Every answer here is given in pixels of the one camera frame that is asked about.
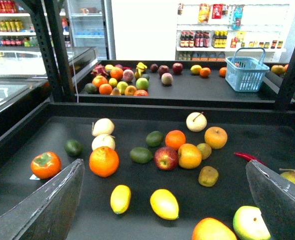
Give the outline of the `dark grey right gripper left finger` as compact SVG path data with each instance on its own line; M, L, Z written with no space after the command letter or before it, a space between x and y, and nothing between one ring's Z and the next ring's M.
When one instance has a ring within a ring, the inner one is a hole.
M81 198L80 158L0 216L0 240L65 240Z

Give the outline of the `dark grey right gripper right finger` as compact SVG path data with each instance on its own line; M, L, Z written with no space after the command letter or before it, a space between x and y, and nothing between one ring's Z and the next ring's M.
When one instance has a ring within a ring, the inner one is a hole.
M295 240L295 184L256 160L246 164L255 204L273 240Z

